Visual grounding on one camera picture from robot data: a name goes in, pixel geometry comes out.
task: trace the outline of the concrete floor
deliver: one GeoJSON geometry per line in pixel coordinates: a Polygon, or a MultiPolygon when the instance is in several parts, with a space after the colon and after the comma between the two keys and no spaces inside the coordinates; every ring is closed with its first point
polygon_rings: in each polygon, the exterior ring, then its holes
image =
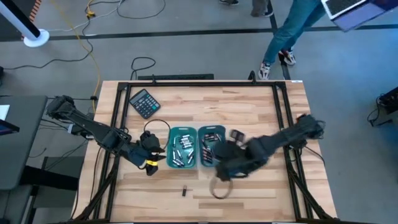
{"type": "MultiPolygon", "coordinates": [[[[275,18],[281,26],[291,0],[273,1],[275,18]]],[[[122,19],[116,13],[97,19],[87,34],[172,32],[271,28],[269,19],[252,18],[250,1],[227,7],[217,0],[166,0],[164,12],[143,20],[122,19]]],[[[85,22],[86,1],[57,1],[74,25],[85,22]]],[[[130,0],[122,13],[146,16],[162,7],[161,0],[130,0]]],[[[93,7],[97,14],[109,12],[115,4],[93,7]]],[[[49,0],[43,0],[35,24],[45,29],[68,29],[49,0]]],[[[371,21],[372,25],[398,24],[398,12],[371,21]]],[[[333,27],[327,18],[317,27],[333,27]]],[[[342,220],[396,223],[398,220],[398,128],[387,124],[372,128],[366,122],[374,100],[398,84],[398,29],[306,32],[295,46],[297,64],[289,67],[294,80],[303,80],[312,113],[326,121],[324,140],[320,141],[326,171],[338,216],[342,220]]],[[[52,32],[53,36],[73,35],[52,32]]],[[[246,79],[257,70],[271,32],[259,34],[182,35],[91,40],[102,80],[128,80],[135,57],[152,57],[156,66],[139,75],[214,73],[216,79],[246,79]]],[[[0,42],[3,67],[42,65],[53,58],[84,56],[76,40],[52,40],[37,49],[22,42],[0,42]]],[[[271,78],[281,79],[282,69],[275,64],[271,78]]],[[[70,95],[87,98],[93,94],[97,77],[93,61],[55,62],[43,69],[22,68],[8,71],[0,95],[70,95]]],[[[77,107],[87,111],[88,101],[77,107]]],[[[42,157],[29,160],[41,166],[44,156],[61,156],[79,145],[82,138],[62,131],[40,130],[32,149],[42,157]]],[[[85,149],[74,153],[84,156],[85,149]]],[[[35,223],[58,222],[70,216],[71,208],[40,209],[35,223]]]]}

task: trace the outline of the jeans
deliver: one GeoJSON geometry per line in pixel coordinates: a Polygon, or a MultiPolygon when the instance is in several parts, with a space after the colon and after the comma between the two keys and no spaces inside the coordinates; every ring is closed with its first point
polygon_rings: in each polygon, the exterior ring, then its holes
{"type": "Polygon", "coordinates": [[[320,0],[293,0],[284,25],[272,38],[262,62],[273,64],[280,50],[293,47],[304,29],[314,25],[323,15],[325,9],[320,0]]]}
{"type": "Polygon", "coordinates": [[[260,16],[267,12],[269,0],[252,0],[253,10],[251,11],[252,16],[260,16]]]}

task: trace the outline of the laptop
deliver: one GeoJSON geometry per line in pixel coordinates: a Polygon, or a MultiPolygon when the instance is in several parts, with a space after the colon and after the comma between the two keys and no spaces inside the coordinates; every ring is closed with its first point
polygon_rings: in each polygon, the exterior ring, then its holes
{"type": "Polygon", "coordinates": [[[398,0],[322,0],[323,7],[341,30],[347,32],[398,6],[398,0]]]}
{"type": "Polygon", "coordinates": [[[0,136],[17,132],[19,132],[17,126],[0,119],[0,136]]]}

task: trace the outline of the plastic tray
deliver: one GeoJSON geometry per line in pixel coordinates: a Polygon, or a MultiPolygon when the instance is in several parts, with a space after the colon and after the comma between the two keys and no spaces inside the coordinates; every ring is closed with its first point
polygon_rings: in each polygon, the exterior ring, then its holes
{"type": "Polygon", "coordinates": [[[170,130],[170,141],[169,144],[167,145],[167,165],[171,168],[175,169],[191,169],[194,167],[197,163],[197,131],[195,128],[191,127],[174,127],[170,130]],[[186,134],[189,134],[190,141],[192,142],[192,148],[190,149],[183,149],[182,145],[180,144],[180,138],[181,136],[184,136],[186,134]],[[182,156],[182,159],[180,159],[185,166],[184,167],[179,167],[176,164],[173,163],[173,150],[179,150],[182,156]],[[188,164],[188,154],[190,151],[193,150],[193,156],[194,158],[192,159],[191,163],[188,164]]]}
{"type": "MultiPolygon", "coordinates": [[[[205,167],[214,167],[217,165],[217,160],[213,158],[213,163],[209,163],[204,160],[203,158],[203,142],[202,140],[205,137],[205,134],[215,133],[221,137],[221,141],[225,141],[225,127],[222,125],[212,125],[212,126],[204,126],[201,127],[198,131],[198,145],[199,145],[199,154],[200,154],[200,162],[205,167]]],[[[205,141],[205,144],[210,147],[211,151],[213,152],[213,147],[217,143],[217,141],[205,141]]]]}

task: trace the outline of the wooden tabletop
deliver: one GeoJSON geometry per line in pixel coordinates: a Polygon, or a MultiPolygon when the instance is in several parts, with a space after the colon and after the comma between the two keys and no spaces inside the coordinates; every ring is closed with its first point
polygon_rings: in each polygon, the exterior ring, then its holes
{"type": "MultiPolygon", "coordinates": [[[[96,109],[95,120],[110,124],[118,82],[103,82],[96,109]]],[[[304,85],[286,81],[293,118],[310,113],[304,85]]],[[[134,87],[131,96],[142,88],[134,87]]],[[[161,104],[161,109],[151,118],[167,121],[171,127],[221,124],[227,129],[237,129],[247,138],[278,132],[272,89],[268,86],[252,87],[145,87],[161,104]]],[[[281,105],[282,94],[279,93],[281,105]]],[[[123,108],[121,98],[119,114],[123,108]]],[[[147,121],[130,106],[126,126],[133,139],[139,139],[147,121]]],[[[161,145],[167,142],[168,129],[164,123],[152,122],[147,130],[156,134],[161,145]]],[[[309,141],[308,147],[320,153],[317,141],[309,141]]],[[[80,214],[90,201],[96,155],[99,146],[91,141],[88,145],[80,177],[78,205],[75,216],[80,214]]],[[[100,179],[104,151],[101,150],[96,168],[95,192],[100,179]]],[[[306,150],[302,153],[303,167],[308,189],[331,216],[335,207],[322,161],[306,150]]],[[[203,167],[199,161],[196,168],[176,170],[159,162],[159,170],[146,176],[144,170],[121,159],[116,184],[111,221],[113,222],[267,222],[292,221],[294,213],[282,149],[270,161],[248,178],[234,180],[234,189],[229,198],[218,200],[209,192],[209,181],[214,168],[203,167]],[[187,195],[182,197],[183,186],[187,195]]],[[[220,184],[217,192],[222,194],[226,184],[220,184]]],[[[302,195],[297,189],[302,216],[305,209],[302,195]]],[[[104,217],[105,200],[101,204],[100,217],[104,217]]]]}

